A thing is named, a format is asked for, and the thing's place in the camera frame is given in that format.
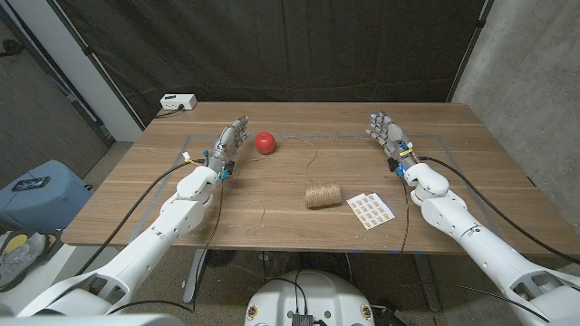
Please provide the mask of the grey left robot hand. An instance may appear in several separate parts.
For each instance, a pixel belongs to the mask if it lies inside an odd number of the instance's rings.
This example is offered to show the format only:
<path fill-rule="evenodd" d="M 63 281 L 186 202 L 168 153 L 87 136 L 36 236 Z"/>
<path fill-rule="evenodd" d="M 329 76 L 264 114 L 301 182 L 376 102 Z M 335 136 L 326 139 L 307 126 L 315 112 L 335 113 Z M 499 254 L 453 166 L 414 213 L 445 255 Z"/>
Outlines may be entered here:
<path fill-rule="evenodd" d="M 241 116 L 225 127 L 209 151 L 206 166 L 220 177 L 224 177 L 225 172 L 232 173 L 237 151 L 247 139 L 247 123 L 248 116 Z"/>

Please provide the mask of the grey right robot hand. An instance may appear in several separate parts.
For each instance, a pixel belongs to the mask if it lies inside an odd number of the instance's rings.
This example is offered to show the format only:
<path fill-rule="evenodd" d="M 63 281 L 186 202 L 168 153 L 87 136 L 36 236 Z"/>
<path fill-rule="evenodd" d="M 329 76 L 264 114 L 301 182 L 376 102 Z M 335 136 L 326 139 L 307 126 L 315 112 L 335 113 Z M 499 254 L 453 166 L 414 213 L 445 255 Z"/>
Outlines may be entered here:
<path fill-rule="evenodd" d="M 371 114 L 370 128 L 366 130 L 366 133 L 382 147 L 391 172 L 405 171 L 418 163 L 407 136 L 400 126 L 382 110 Z"/>

